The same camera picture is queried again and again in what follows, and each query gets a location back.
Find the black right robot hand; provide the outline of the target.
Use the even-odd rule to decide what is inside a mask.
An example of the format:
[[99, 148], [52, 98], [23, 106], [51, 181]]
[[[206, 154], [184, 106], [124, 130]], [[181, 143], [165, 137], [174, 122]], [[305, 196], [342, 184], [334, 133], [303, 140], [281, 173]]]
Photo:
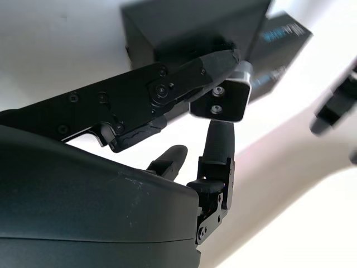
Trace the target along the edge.
[[231, 207], [234, 126], [214, 109], [197, 179], [175, 182], [187, 148], [148, 169], [68, 145], [83, 134], [121, 152], [159, 133], [166, 113], [222, 83], [239, 60], [216, 51], [155, 63], [1, 113], [2, 267], [198, 267]]

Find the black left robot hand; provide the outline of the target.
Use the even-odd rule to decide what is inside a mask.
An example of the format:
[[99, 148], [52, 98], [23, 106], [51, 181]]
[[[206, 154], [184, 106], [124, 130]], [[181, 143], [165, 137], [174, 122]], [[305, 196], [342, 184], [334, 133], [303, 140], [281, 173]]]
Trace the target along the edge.
[[333, 129], [341, 119], [356, 106], [356, 58], [345, 74], [333, 86], [331, 95], [315, 113], [315, 119], [310, 124], [310, 131], [315, 136], [321, 136]]

